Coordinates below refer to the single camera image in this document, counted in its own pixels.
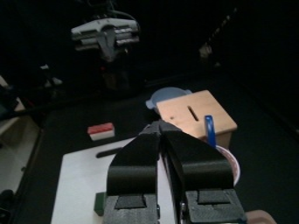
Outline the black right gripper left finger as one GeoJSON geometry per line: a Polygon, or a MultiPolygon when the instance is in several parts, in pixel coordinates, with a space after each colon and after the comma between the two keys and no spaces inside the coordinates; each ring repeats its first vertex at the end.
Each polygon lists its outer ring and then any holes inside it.
{"type": "Polygon", "coordinates": [[[159,122],[115,155],[107,170],[103,224],[158,224],[159,122]]]}

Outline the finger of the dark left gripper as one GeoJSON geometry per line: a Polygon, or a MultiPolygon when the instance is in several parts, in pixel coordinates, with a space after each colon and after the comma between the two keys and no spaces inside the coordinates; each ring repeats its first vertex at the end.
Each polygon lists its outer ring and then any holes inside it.
{"type": "Polygon", "coordinates": [[[108,59],[107,34],[104,32],[100,32],[96,36],[96,40],[102,51],[102,58],[107,60],[108,59]]]}
{"type": "Polygon", "coordinates": [[[107,31],[108,61],[114,61],[118,54],[115,43],[116,43],[116,33],[115,33],[115,29],[112,28],[112,29],[108,29],[107,31]]]}

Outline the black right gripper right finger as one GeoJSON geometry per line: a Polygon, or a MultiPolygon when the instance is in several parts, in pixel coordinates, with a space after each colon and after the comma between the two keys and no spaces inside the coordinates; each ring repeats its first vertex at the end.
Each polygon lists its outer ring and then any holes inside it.
{"type": "Polygon", "coordinates": [[[159,122],[163,163],[180,224],[246,224],[234,174],[221,152],[168,122],[159,122]]]}

